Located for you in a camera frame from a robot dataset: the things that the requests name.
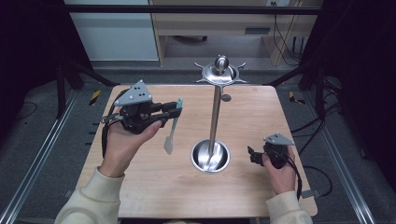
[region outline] wooden board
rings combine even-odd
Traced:
[[[120,91],[115,87],[107,110]],[[213,106],[213,86],[148,86],[154,103],[183,97],[183,111],[174,135],[174,151],[163,149],[171,120],[134,157],[121,188],[120,217],[268,217],[265,201],[274,196],[265,168],[249,160],[247,146],[262,150],[264,136],[290,129],[273,87],[229,86],[224,93],[231,102],[221,102],[217,139],[230,149],[228,167],[215,175],[201,173],[191,164],[191,148],[209,136]],[[84,186],[93,169],[101,164],[101,131],[94,138],[77,187]],[[296,164],[303,179],[303,190],[310,189],[301,161]],[[302,207],[314,216],[314,199],[301,199]]]

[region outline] round metal base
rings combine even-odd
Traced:
[[[224,170],[230,162],[230,151],[224,143],[216,140],[213,154],[209,156],[209,139],[197,142],[191,150],[191,162],[199,171],[215,174]]]

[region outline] beige sleeve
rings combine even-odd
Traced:
[[[116,224],[123,178],[107,177],[96,168],[88,185],[76,189],[64,205],[55,224]]]
[[[276,195],[266,203],[272,224],[312,223],[311,216],[299,205],[294,190]]]

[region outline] person's left hand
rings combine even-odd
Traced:
[[[133,134],[124,130],[119,122],[112,124],[107,137],[106,155],[99,172],[108,177],[123,176],[134,154],[158,132],[161,125],[160,121],[156,121],[141,134]]]

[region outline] person's right hand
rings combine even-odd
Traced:
[[[289,157],[294,161],[295,156],[291,147],[288,147]],[[276,195],[295,190],[296,173],[293,168],[286,163],[280,169],[276,169],[270,161],[270,158],[263,154],[262,163],[270,176],[271,187]]]

